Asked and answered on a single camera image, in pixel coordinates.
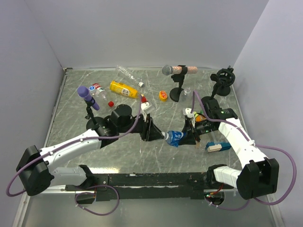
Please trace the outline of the blue label clear bottle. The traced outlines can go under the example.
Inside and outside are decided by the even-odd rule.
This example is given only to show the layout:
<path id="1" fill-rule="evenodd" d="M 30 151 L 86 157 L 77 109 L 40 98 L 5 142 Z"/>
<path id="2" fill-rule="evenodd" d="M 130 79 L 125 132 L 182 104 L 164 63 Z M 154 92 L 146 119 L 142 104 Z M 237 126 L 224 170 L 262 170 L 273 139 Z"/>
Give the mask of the blue label clear bottle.
<path id="1" fill-rule="evenodd" d="M 178 147 L 180 141 L 185 137 L 185 133 L 180 131 L 162 132 L 164 140 L 173 147 Z"/>

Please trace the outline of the orange bottle red cap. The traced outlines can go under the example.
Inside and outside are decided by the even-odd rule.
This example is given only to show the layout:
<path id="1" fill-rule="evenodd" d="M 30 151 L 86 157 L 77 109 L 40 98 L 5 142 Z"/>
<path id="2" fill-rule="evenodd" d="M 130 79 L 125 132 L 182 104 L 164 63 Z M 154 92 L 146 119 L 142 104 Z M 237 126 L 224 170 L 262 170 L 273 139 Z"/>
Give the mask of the orange bottle red cap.
<path id="1" fill-rule="evenodd" d="M 206 120 L 206 118 L 202 114 L 199 114 L 199 116 L 197 118 L 195 118 L 196 122 L 201 122 L 201 121 L 205 121 L 205 120 Z"/>

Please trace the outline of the clear bottle green-print white cap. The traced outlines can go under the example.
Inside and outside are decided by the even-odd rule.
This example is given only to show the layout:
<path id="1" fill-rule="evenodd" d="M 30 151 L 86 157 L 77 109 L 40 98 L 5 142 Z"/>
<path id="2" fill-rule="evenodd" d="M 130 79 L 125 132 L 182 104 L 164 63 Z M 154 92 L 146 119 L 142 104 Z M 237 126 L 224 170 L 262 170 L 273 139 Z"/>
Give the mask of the clear bottle green-print white cap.
<path id="1" fill-rule="evenodd" d="M 190 96 L 192 95 L 192 91 L 190 87 L 187 87 L 184 89 L 184 96 Z"/>

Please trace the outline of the small red bottle cap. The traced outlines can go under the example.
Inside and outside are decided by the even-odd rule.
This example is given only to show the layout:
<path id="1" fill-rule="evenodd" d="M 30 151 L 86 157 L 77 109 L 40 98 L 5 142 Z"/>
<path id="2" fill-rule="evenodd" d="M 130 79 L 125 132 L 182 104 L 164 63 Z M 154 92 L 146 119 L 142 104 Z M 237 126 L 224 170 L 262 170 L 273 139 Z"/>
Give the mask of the small red bottle cap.
<path id="1" fill-rule="evenodd" d="M 114 103 L 112 101 L 108 102 L 108 106 L 109 107 L 113 107 L 114 106 Z"/>

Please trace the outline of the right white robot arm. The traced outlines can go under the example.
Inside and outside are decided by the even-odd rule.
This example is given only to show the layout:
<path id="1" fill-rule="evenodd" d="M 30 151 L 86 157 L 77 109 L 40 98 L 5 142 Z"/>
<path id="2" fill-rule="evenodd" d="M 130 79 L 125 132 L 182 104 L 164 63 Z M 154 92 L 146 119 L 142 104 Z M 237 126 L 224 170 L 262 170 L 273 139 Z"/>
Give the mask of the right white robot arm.
<path id="1" fill-rule="evenodd" d="M 200 141 L 200 135 L 219 131 L 230 143 L 242 167 L 241 170 L 225 164 L 209 167 L 205 176 L 208 186 L 218 188 L 221 184 L 229 185 L 236 188 L 245 200 L 275 193 L 278 162 L 274 158 L 269 159 L 256 147 L 231 108 L 222 109 L 216 99 L 208 100 L 204 108 L 206 119 L 201 122 L 195 122 L 195 115 L 190 108 L 181 110 L 185 118 L 182 130 L 185 136 L 180 145 L 194 145 Z"/>

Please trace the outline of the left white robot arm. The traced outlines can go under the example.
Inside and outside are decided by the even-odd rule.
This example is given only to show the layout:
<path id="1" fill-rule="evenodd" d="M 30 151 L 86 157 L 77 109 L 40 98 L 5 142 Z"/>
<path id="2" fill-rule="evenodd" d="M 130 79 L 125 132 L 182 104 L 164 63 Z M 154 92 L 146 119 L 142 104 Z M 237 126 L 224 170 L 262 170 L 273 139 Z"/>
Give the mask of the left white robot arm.
<path id="1" fill-rule="evenodd" d="M 129 133 L 138 133 L 143 141 L 164 138 L 164 133 L 154 125 L 145 103 L 141 104 L 137 116 L 132 115 L 130 106 L 119 105 L 104 118 L 91 118 L 86 128 L 81 135 L 52 147 L 38 149 L 33 145 L 24 151 L 16 172 L 29 196 L 59 185 L 90 189 L 94 176 L 86 165 L 72 168 L 61 165 L 87 152 L 104 148 Z"/>

